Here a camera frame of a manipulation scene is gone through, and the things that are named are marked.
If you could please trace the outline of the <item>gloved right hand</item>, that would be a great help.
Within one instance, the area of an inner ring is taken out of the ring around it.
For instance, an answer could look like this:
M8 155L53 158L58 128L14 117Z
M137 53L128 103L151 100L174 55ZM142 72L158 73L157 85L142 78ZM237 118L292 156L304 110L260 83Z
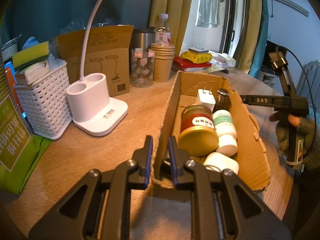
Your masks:
M293 129L298 139L303 139L303 164L307 171L319 168L319 125L315 132L315 120L309 117L299 117L292 114L274 112L269 120L277 122L276 136L279 155L289 153L290 131Z

